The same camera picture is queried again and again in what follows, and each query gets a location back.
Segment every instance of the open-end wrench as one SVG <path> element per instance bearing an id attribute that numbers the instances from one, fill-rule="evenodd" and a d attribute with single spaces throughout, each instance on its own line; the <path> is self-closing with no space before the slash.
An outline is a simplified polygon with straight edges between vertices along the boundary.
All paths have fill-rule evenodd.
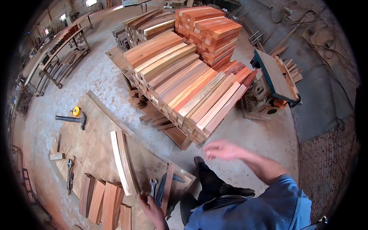
<path id="1" fill-rule="evenodd" d="M 71 170 L 71 167 L 73 166 L 73 161 L 71 159 L 68 159 L 67 166 L 68 166 L 67 190 L 70 192 L 70 190 L 71 190 L 71 187 L 70 187 L 70 170 Z"/>
<path id="2" fill-rule="evenodd" d="M 155 198 L 155 189 L 156 189 L 156 185 L 158 183 L 157 179 L 155 179 L 155 181 L 153 181 L 152 179 L 149 182 L 151 184 L 151 196 L 153 198 Z"/>

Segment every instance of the brown shoe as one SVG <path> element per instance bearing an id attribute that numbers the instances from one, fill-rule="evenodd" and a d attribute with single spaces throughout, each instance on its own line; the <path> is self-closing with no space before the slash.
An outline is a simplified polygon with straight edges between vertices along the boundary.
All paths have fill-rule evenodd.
<path id="1" fill-rule="evenodd" d="M 205 162 L 205 160 L 202 157 L 200 157 L 200 156 L 195 156 L 194 157 L 194 163 L 197 167 L 199 166 L 200 163 L 204 163 L 204 162 Z"/>

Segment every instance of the yellow tape measure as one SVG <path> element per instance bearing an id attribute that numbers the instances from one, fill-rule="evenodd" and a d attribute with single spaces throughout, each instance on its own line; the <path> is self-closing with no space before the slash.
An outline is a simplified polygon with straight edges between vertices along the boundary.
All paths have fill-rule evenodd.
<path id="1" fill-rule="evenodd" d="M 81 108 L 79 108 L 78 106 L 76 106 L 74 109 L 73 109 L 73 115 L 78 117 L 79 114 L 81 114 Z"/>

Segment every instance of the hand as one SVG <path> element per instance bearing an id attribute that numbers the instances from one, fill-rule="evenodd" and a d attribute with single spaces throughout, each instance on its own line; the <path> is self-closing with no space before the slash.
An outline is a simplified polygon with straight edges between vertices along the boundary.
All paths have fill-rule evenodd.
<path id="1" fill-rule="evenodd" d="M 155 203 L 152 196 L 141 193 L 138 195 L 138 202 L 143 212 L 155 224 L 157 230 L 169 229 L 162 209 Z"/>
<path id="2" fill-rule="evenodd" d="M 206 160 L 213 160 L 220 158 L 223 160 L 234 160 L 241 158 L 245 149 L 231 143 L 225 139 L 218 140 L 207 144 L 202 151 L 205 153 Z"/>

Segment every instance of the window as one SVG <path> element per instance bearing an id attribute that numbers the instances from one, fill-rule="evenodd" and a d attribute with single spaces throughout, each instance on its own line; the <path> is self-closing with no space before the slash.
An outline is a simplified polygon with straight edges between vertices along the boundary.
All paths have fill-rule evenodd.
<path id="1" fill-rule="evenodd" d="M 93 4 L 96 4 L 97 0 L 86 0 L 87 7 L 92 6 Z"/>
<path id="2" fill-rule="evenodd" d="M 62 16 L 60 16 L 60 21 L 63 22 L 66 19 L 65 14 L 63 14 Z"/>

